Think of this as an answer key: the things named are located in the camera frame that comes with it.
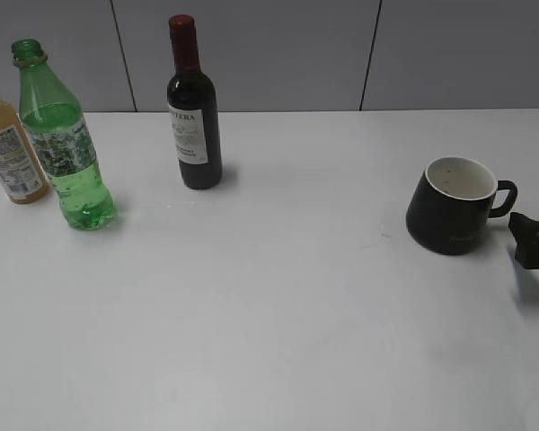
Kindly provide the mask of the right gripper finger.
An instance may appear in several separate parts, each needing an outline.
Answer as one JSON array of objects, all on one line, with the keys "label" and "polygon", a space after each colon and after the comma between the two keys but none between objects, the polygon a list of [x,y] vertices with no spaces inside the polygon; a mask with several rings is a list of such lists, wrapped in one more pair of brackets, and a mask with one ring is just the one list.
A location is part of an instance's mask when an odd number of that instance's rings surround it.
[{"label": "right gripper finger", "polygon": [[539,221],[518,212],[511,212],[508,228],[518,245],[539,246]]},{"label": "right gripper finger", "polygon": [[515,260],[525,269],[539,269],[539,244],[518,244]]}]

